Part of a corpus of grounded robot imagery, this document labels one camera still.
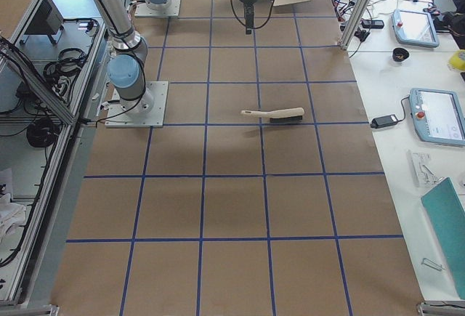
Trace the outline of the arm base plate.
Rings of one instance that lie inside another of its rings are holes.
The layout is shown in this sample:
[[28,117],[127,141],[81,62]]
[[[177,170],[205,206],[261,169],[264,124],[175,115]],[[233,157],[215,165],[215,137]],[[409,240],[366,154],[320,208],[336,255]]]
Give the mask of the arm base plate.
[[181,0],[167,0],[164,4],[154,4],[151,1],[139,0],[134,16],[138,18],[178,17]]
[[145,96],[141,102],[129,112],[126,112],[137,101],[132,103],[123,101],[117,102],[109,107],[105,125],[110,128],[142,128],[163,126],[166,100],[169,90],[168,81],[148,81]]

